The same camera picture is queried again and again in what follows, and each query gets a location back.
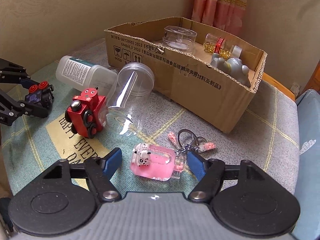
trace clear plastic cylinder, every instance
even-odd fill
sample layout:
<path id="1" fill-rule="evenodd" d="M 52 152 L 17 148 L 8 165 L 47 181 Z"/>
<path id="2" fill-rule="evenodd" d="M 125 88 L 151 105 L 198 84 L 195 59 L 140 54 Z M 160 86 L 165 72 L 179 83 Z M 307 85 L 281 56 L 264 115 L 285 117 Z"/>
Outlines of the clear plastic cylinder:
<path id="1" fill-rule="evenodd" d="M 142 63 L 132 62 L 122 68 L 108 101 L 107 123 L 113 132 L 129 136 L 142 129 L 154 81 L 152 70 Z"/>
<path id="2" fill-rule="evenodd" d="M 171 47 L 183 52 L 192 53 L 197 33 L 177 26 L 167 26 L 164 28 L 162 45 Z"/>

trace cardboard box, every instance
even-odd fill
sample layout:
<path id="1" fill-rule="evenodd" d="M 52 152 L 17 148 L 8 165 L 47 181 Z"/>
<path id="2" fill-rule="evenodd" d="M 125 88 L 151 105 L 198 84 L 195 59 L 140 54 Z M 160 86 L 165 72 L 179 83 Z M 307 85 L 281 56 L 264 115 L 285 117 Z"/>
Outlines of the cardboard box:
<path id="1" fill-rule="evenodd" d="M 197 33 L 193 55 L 161 45 L 166 26 Z M 250 69 L 251 87 L 245 87 L 210 65 L 212 54 L 203 49 L 207 33 L 242 48 L 241 59 Z M 141 62 L 155 74 L 154 89 L 192 111 L 223 132 L 230 132 L 256 93 L 267 54 L 220 29 L 182 17 L 126 23 L 105 30 L 109 65 L 121 69 Z"/>

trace pink curtain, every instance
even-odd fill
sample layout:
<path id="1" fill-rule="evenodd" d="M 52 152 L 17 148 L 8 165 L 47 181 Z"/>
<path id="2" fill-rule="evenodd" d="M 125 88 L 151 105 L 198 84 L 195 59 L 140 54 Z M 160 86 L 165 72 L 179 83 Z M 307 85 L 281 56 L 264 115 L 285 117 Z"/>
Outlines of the pink curtain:
<path id="1" fill-rule="evenodd" d="M 192 20 L 238 35 L 247 0 L 195 0 Z"/>

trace keychain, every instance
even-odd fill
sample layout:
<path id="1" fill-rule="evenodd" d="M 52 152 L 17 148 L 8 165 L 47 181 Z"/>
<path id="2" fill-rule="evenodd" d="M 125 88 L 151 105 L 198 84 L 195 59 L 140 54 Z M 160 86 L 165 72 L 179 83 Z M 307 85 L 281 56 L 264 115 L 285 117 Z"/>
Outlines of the keychain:
<path id="1" fill-rule="evenodd" d="M 181 133 L 186 132 L 192 136 L 192 141 L 190 144 L 186 144 L 185 146 L 182 146 L 180 142 L 180 135 Z M 176 147 L 177 150 L 175 150 L 176 154 L 188 152 L 190 150 L 194 150 L 197 152 L 205 152 L 212 149 L 215 149 L 217 147 L 217 143 L 215 141 L 207 141 L 202 136 L 196 136 L 192 131 L 189 129 L 182 129 L 178 132 L 177 135 L 173 131 L 168 133 L 169 140 L 173 143 L 173 145 Z"/>
<path id="2" fill-rule="evenodd" d="M 190 144 L 182 146 L 180 134 L 187 132 L 192 135 Z M 192 131 L 182 129 L 177 136 L 174 132 L 168 134 L 169 140 L 177 150 L 149 143 L 139 143 L 132 150 L 130 170 L 138 176 L 167 181 L 170 178 L 180 179 L 180 174 L 186 166 L 186 153 L 190 150 L 199 152 L 215 149 L 214 141 L 207 142 L 203 137 L 197 137 Z"/>

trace warning symbol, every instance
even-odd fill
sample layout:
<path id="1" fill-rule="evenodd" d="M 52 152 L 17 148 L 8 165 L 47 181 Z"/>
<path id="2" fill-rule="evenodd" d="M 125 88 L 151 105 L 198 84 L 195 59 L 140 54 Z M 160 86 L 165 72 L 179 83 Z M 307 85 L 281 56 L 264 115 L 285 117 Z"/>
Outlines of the warning symbol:
<path id="1" fill-rule="evenodd" d="M 123 58 L 127 61 L 131 61 L 131 52 L 126 49 L 122 49 L 123 52 Z"/>
<path id="2" fill-rule="evenodd" d="M 142 56 L 137 53 L 132 53 L 132 62 L 142 63 Z"/>
<path id="3" fill-rule="evenodd" d="M 114 51 L 115 51 L 115 55 L 118 56 L 118 57 L 122 57 L 121 55 L 121 49 L 117 46 L 113 46 L 114 48 Z"/>

